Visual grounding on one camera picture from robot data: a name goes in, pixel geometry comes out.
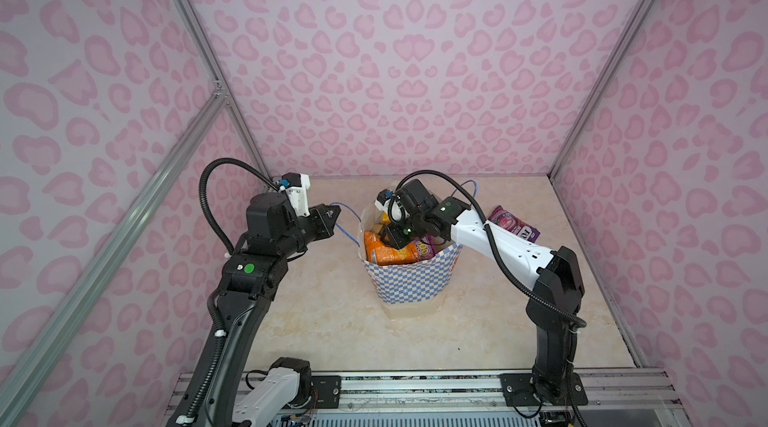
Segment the small orange snack packet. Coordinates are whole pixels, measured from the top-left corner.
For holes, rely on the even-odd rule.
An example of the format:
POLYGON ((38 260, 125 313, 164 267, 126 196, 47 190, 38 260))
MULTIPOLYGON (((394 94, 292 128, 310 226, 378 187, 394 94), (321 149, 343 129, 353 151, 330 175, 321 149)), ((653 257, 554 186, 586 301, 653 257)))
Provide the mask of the small orange snack packet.
POLYGON ((413 243, 400 249, 389 247, 371 231, 365 231, 363 239, 367 261, 370 263, 389 266, 412 264, 421 260, 420 251, 413 243))

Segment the blue checkered paper bag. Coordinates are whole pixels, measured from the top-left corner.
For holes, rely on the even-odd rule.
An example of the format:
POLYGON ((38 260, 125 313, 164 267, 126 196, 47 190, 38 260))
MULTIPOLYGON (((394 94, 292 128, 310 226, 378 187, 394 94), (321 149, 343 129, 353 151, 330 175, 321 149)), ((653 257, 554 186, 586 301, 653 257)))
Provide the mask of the blue checkered paper bag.
POLYGON ((367 261, 363 234, 380 233, 384 227, 374 202, 357 215, 357 253, 371 281, 386 316, 391 320, 432 314, 443 304, 445 290, 452 278, 462 248, 439 238, 422 238, 431 243, 436 255, 428 260, 405 265, 379 266, 367 261))

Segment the purple Fox's candy bag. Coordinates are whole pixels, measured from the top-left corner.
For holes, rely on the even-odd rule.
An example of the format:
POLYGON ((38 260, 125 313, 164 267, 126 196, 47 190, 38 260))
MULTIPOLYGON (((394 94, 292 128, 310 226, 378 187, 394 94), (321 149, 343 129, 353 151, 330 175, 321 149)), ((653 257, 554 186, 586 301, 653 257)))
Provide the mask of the purple Fox's candy bag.
POLYGON ((537 228, 522 221, 510 211, 504 209, 501 205, 498 205, 493 209, 489 216, 489 221, 502 229, 533 243, 535 243, 540 236, 540 231, 537 228))

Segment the purple grape candy bag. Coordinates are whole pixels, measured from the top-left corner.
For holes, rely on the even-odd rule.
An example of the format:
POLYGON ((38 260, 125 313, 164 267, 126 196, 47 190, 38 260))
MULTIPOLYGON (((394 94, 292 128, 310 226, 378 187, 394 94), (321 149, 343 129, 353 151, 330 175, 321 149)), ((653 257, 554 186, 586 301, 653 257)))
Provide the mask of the purple grape candy bag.
POLYGON ((413 240, 408 245, 408 251, 413 262, 428 261, 436 255, 435 247, 423 239, 413 240))

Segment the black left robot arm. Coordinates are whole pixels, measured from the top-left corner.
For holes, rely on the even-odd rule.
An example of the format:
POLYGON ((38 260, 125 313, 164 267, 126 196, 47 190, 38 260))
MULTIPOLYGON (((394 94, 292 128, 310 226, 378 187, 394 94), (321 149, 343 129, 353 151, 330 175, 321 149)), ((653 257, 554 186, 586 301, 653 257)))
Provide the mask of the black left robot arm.
POLYGON ((206 301, 212 326, 170 426, 268 426, 287 407, 315 401, 308 362, 283 357, 244 397, 238 389, 256 333, 275 300, 290 261, 310 243, 333 236, 338 205, 295 212, 284 192, 255 196, 221 278, 206 301))

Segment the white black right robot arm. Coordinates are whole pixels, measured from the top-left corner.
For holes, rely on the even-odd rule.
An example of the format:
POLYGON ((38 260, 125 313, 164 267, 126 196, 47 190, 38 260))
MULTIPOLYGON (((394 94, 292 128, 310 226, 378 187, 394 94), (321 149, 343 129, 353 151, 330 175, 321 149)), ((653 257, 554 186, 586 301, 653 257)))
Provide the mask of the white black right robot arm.
POLYGON ((492 260, 527 298, 526 315, 536 327, 529 381, 533 396, 552 405, 577 405, 577 336, 587 322, 579 316, 585 288, 571 249, 551 250, 504 230, 490 221, 463 185, 435 170, 407 175, 394 189, 380 191, 374 205, 390 220, 383 229, 389 247, 403 248, 430 236, 492 260))

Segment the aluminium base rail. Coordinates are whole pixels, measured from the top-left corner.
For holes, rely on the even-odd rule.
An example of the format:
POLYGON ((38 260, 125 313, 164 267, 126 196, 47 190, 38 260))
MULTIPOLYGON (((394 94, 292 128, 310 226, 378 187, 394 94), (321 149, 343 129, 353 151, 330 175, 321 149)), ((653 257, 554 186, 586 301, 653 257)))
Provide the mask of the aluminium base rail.
POLYGON ((166 426, 688 426, 669 377, 651 368, 578 369, 546 400, 523 370, 327 371, 290 368, 211 387, 193 412, 191 375, 166 426))

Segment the aluminium corner frame post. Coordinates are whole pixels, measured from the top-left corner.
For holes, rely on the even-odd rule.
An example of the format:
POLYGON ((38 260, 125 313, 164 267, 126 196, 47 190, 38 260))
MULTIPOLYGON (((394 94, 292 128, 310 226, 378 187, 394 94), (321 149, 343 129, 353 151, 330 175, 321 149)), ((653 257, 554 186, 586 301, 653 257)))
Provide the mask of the aluminium corner frame post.
POLYGON ((184 24, 192 43, 200 56, 211 82, 214 84, 214 96, 222 103, 233 122, 236 132, 244 145, 245 152, 253 165, 263 174, 270 176, 263 156, 257 147, 255 138, 247 124, 245 115, 236 95, 231 89, 221 61, 216 54, 213 43, 208 35, 204 23, 201 20, 192 0, 171 0, 184 24))

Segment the right aluminium corner post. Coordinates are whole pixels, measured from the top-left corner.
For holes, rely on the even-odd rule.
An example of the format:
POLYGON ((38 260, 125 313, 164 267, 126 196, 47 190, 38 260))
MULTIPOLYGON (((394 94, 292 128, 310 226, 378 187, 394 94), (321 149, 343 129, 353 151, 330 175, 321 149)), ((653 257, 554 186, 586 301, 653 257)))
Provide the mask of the right aluminium corner post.
POLYGON ((586 97, 579 114, 576 116, 552 168, 547 174, 551 183, 554 183, 564 172, 566 163, 576 150, 576 144, 581 134, 585 131, 587 123, 599 107, 610 83, 620 71, 622 63, 629 55, 644 25, 646 25, 646 22, 650 19, 650 16, 658 3, 660 3, 660 0, 638 0, 636 2, 627 22, 622 28, 622 31, 620 31, 620 35, 618 36, 612 51, 610 51, 610 54, 607 57, 604 67, 597 76, 593 88, 586 97))

